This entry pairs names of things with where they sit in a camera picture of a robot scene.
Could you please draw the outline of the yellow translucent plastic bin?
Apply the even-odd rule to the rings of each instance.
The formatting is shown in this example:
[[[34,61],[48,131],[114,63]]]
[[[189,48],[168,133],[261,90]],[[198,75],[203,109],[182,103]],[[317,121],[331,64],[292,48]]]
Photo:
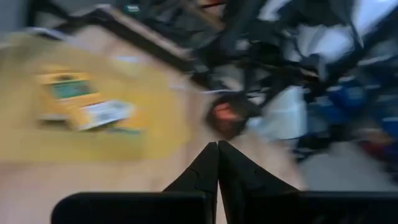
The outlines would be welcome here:
[[[0,161],[133,161],[169,155],[189,139],[183,106],[167,74],[133,57],[118,60],[75,39],[13,33],[0,61]],[[134,106],[128,118],[85,131],[39,118],[38,74],[88,73],[108,100]]]

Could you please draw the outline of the orange eraser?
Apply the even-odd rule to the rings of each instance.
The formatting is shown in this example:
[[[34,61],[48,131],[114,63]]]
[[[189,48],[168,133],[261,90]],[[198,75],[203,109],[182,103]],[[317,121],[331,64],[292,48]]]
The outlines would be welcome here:
[[[242,118],[233,111],[229,103],[218,104],[213,109],[213,115],[217,123],[235,123],[241,121]]]

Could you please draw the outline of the white cylindrical lamp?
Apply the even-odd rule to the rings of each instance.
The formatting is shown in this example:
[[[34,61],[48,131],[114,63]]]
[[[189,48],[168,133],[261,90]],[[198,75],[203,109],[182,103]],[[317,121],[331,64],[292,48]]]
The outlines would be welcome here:
[[[289,86],[271,100],[263,114],[250,118],[246,127],[265,141],[297,139],[308,133],[307,103],[303,88]]]

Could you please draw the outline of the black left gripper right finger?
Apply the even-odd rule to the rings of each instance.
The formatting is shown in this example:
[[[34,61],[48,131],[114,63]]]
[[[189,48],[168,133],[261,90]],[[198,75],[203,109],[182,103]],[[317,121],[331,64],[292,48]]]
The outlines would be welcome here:
[[[227,141],[219,141],[220,185],[237,184],[250,194],[286,194],[298,192],[287,182],[281,180],[256,164]]]

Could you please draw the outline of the black mesh basket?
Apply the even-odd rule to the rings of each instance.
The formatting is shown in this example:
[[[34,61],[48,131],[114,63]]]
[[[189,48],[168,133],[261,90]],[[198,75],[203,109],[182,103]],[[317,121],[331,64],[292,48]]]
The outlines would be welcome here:
[[[216,105],[222,103],[229,103],[233,111],[237,113],[242,120],[235,123],[217,123],[213,115],[213,109]],[[243,94],[232,94],[218,96],[210,105],[205,116],[207,125],[225,140],[231,140],[239,136],[245,129],[246,123],[250,118],[259,117],[262,115],[261,108],[251,102]]]

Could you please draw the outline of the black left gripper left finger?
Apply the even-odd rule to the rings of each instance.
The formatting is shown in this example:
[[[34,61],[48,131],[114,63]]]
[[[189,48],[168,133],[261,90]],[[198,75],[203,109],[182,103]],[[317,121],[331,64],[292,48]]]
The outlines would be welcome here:
[[[210,142],[193,162],[165,189],[164,192],[201,191],[216,194],[218,189],[219,150]]]

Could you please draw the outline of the yellow blister pack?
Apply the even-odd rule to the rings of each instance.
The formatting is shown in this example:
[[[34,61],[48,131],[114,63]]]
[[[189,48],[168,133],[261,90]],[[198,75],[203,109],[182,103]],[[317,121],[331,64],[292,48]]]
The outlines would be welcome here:
[[[130,103],[106,99],[88,73],[55,70],[38,74],[40,112],[45,121],[64,121],[75,131],[85,131],[129,117]]]

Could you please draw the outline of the black aluminium table frame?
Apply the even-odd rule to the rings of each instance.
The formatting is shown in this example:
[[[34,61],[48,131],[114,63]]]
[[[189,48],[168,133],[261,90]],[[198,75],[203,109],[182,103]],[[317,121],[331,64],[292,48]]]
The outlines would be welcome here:
[[[195,67],[191,60],[178,56],[171,50],[160,45],[159,40],[150,40],[147,35],[128,27],[125,22],[118,21],[108,9],[102,9],[99,4],[93,6],[82,15],[73,16],[51,0],[31,0],[27,3],[24,24],[27,27],[37,25],[38,14],[45,12],[63,19],[61,24],[54,27],[63,34],[76,34],[85,26],[100,26],[127,43],[135,45],[155,58],[182,72],[194,72]]]

